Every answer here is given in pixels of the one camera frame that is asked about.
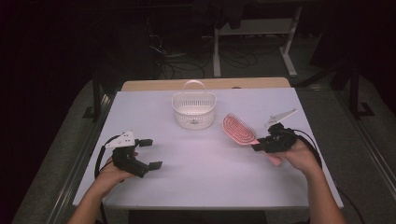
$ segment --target dark background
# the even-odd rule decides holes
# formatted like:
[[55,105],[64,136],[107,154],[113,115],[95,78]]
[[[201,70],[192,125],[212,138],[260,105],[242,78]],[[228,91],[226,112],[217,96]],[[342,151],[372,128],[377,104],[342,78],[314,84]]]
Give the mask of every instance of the dark background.
[[[93,1],[91,6],[102,7],[103,2]],[[145,1],[129,2],[136,6]],[[314,65],[326,68],[346,55],[353,55],[360,73],[376,85],[395,112],[396,80],[391,53],[396,51],[392,32],[396,20],[390,2],[326,1],[328,5],[305,7],[298,33],[323,34],[312,61]],[[70,0],[0,3],[1,223],[12,220],[70,105],[92,74],[99,75],[108,94],[114,93],[125,80],[158,77],[160,70],[155,63],[158,54],[149,48],[147,16],[154,21],[151,28],[167,36],[169,42],[186,44],[180,41],[182,37],[207,32],[205,27],[191,29],[196,26],[188,23],[188,7],[108,13],[85,10],[89,5],[83,3]],[[282,6],[276,8],[287,10]]]

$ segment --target plastic basket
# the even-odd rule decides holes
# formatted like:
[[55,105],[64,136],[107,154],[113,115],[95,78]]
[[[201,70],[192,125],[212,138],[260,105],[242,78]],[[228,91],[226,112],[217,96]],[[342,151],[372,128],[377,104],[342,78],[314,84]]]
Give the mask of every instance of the plastic basket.
[[[204,91],[186,92],[186,87],[192,83],[200,84]],[[187,81],[181,92],[173,96],[172,106],[178,125],[188,130],[205,129],[215,120],[216,96],[198,80]]]

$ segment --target table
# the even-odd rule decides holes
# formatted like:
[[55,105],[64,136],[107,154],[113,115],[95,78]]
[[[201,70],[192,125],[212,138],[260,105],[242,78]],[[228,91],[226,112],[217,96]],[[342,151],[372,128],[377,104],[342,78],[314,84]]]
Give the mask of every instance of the table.
[[[169,90],[181,89],[185,81],[125,83],[123,91],[115,97],[73,204],[79,203],[93,181],[100,147],[110,137],[133,130],[135,138],[154,140],[153,146],[136,149],[137,158],[144,163],[163,161],[163,167],[147,173],[144,178],[130,178],[117,185],[104,199],[106,206],[129,210],[308,207],[307,185],[301,172],[286,161],[275,167],[262,153],[255,152],[250,146],[237,145],[221,129],[224,117],[234,113],[254,128],[258,137],[264,137],[268,134],[264,123],[270,115],[296,108],[298,112],[282,124],[314,137],[295,89],[282,85],[280,88],[264,88],[268,83],[274,87],[271,81],[276,78],[232,78],[230,83],[227,78],[204,79],[209,91],[217,96],[216,118],[207,129],[188,131],[177,125],[173,114],[171,99],[179,91]],[[285,79],[278,81],[285,84]],[[130,91],[131,86],[139,82],[140,90]],[[258,86],[261,83],[262,87],[225,89],[234,87],[235,82],[243,87],[247,83]],[[160,88],[150,91],[149,83]],[[222,85],[215,89],[215,83]],[[102,165],[110,156],[111,150],[108,150]],[[334,199],[343,207],[325,162],[323,170]]]

